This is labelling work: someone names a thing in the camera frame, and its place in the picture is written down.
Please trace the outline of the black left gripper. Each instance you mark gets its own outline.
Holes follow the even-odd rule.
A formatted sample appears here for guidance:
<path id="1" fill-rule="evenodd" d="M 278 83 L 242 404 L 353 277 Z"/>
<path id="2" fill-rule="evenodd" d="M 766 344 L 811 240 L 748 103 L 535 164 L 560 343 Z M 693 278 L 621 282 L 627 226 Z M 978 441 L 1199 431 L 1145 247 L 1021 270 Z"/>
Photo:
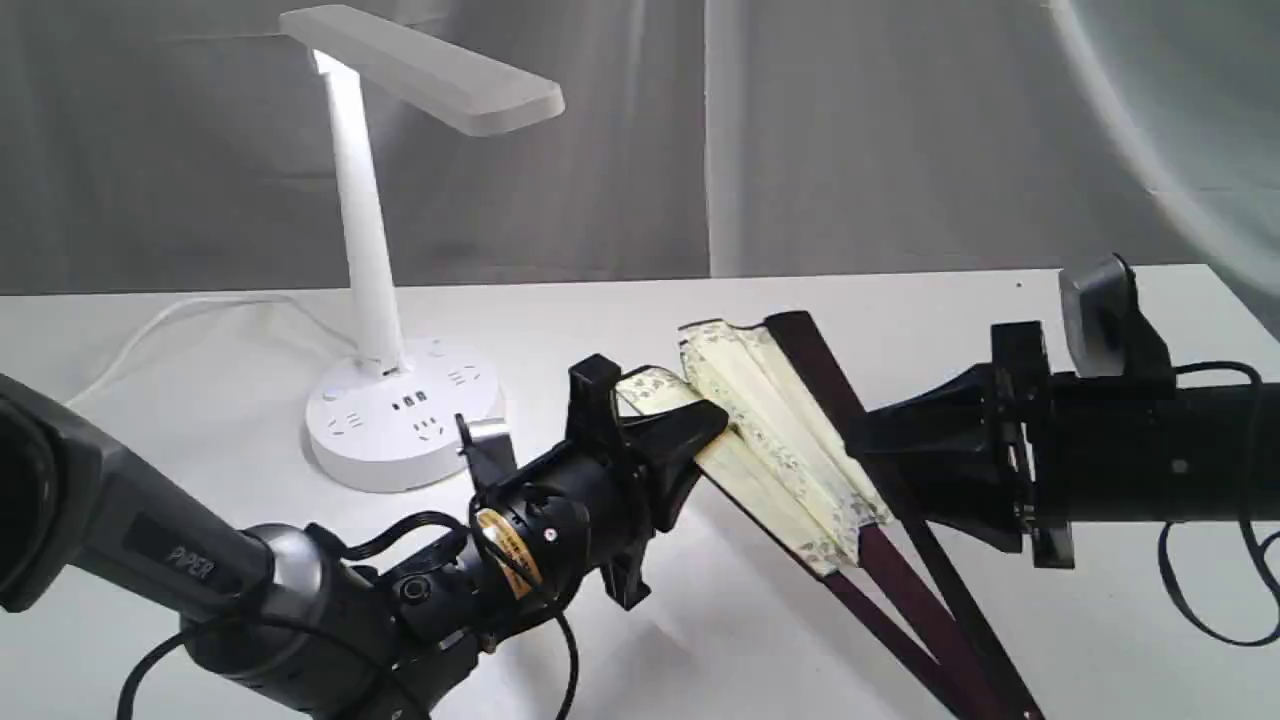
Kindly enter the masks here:
<path id="1" fill-rule="evenodd" d="M 622 423 L 621 377 L 599 354 L 571 366 L 564 438 L 476 493 L 479 507 L 499 518 L 494 543 L 521 569 L 508 574 L 518 597 L 532 578 L 566 605 L 593 571 L 625 610 L 652 593 L 643 579 L 646 544 L 654 529 L 675 528 L 701 475 L 698 455 L 727 430 L 728 414 L 699 400 Z"/>

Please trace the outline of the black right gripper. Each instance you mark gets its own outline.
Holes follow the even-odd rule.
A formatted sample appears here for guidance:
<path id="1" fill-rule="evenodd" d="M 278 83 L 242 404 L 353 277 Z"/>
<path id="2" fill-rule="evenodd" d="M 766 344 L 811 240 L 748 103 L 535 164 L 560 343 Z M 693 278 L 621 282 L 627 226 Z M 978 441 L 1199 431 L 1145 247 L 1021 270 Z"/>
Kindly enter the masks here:
<path id="1" fill-rule="evenodd" d="M 869 411 L 847 451 L 886 461 L 919 514 L 956 530 L 991 530 L 993 547 L 1036 568 L 1076 566 L 1062 487 L 1050 469 L 1051 370 L 1039 322 L 991 328 L 989 365 Z"/>

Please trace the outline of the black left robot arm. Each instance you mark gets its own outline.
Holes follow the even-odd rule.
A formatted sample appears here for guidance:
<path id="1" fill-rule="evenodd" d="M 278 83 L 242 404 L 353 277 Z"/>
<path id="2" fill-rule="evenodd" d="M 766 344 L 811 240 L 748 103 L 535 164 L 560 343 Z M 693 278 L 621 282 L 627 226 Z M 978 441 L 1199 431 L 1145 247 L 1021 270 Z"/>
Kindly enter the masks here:
<path id="1" fill-rule="evenodd" d="M 673 529 L 728 428 L 705 400 L 621 416 L 621 369 L 570 369 L 563 439 L 518 466 L 507 438 L 454 419 L 474 484 L 465 519 L 412 512 L 360 544 L 319 524 L 237 529 L 105 430 L 3 378 L 3 609 L 29 609 L 69 566 L 180 619 L 127 675 L 177 648 L 311 719 L 428 719 L 512 637 L 556 623 L 568 655 L 558 717 L 579 688 L 564 615 L 598 571 L 622 609 L 649 596 L 648 544 Z"/>

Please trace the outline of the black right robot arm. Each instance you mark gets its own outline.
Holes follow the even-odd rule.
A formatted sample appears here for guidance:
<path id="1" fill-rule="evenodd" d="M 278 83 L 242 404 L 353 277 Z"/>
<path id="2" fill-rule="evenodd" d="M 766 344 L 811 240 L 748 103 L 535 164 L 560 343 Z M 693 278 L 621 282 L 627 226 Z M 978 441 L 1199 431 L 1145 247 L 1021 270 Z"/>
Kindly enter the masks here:
<path id="1" fill-rule="evenodd" d="M 910 514 L 1038 568 L 1074 568 L 1078 523 L 1277 520 L 1276 383 L 1052 372 L 1038 322 L 993 325 L 987 363 L 868 413 L 846 446 Z"/>

